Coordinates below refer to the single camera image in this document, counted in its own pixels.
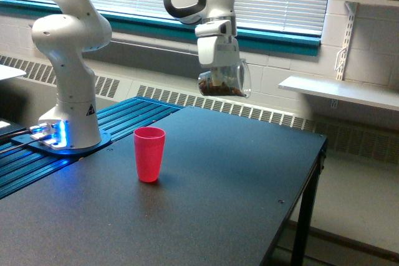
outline blue aluminum rail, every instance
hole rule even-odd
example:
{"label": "blue aluminum rail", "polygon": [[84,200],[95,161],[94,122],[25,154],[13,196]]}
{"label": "blue aluminum rail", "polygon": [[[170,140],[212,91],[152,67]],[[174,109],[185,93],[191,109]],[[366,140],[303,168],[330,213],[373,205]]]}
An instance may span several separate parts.
{"label": "blue aluminum rail", "polygon": [[[114,142],[180,109],[182,107],[178,105],[136,97],[100,110],[97,116],[100,129],[109,132]],[[12,146],[12,143],[0,145],[0,151]],[[18,149],[0,155],[0,199],[77,160],[50,156],[30,149]]]}

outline clear container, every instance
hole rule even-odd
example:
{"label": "clear container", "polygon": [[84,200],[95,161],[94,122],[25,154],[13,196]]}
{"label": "clear container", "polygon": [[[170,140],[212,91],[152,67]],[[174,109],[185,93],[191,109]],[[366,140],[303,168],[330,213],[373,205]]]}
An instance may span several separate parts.
{"label": "clear container", "polygon": [[204,96],[239,96],[251,95],[251,76],[244,59],[239,65],[212,68],[198,77],[198,88]]}

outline warning label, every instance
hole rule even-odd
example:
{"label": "warning label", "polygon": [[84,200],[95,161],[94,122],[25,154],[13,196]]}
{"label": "warning label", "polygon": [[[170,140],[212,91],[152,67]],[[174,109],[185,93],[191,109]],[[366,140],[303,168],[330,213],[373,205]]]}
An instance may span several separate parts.
{"label": "warning label", "polygon": [[93,104],[90,104],[90,108],[86,114],[86,116],[93,115],[95,113]]}

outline teal window frame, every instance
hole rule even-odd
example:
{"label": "teal window frame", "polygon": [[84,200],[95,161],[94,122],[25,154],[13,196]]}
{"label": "teal window frame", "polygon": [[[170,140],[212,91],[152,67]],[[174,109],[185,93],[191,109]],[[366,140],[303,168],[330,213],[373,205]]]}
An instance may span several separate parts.
{"label": "teal window frame", "polygon": [[[110,21],[112,28],[116,31],[154,36],[161,39],[173,38],[187,42],[195,42],[197,40],[193,26],[187,26],[175,20],[108,11],[99,12]],[[0,13],[44,17],[48,14],[59,14],[61,10],[55,4],[0,0]],[[243,51],[285,52],[308,56],[317,56],[321,44],[321,38],[318,36],[285,34],[244,28],[238,28],[238,41]]]}

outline table leg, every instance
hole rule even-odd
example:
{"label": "table leg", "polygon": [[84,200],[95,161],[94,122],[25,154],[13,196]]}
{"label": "table leg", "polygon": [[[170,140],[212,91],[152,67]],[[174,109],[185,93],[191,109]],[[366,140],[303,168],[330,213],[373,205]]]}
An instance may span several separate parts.
{"label": "table leg", "polygon": [[319,156],[316,168],[305,191],[300,204],[297,232],[291,256],[291,266],[302,266],[305,256],[307,236],[309,235],[310,221],[312,220],[313,206],[319,182],[322,158]]}

